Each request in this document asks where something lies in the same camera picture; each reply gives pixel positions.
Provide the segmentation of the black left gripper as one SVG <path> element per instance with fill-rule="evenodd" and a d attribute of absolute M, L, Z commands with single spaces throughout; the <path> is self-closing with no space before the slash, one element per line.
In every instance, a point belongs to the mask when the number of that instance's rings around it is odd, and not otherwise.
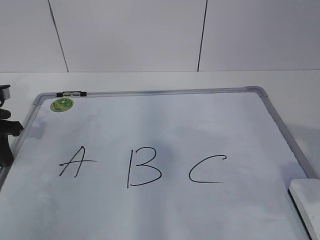
<path fill-rule="evenodd" d="M 18 137 L 24 130 L 19 121 L 10 121 L 11 112 L 0 109 L 0 166 L 10 167 L 14 161 L 14 156 L 10 148 L 8 136 Z"/>

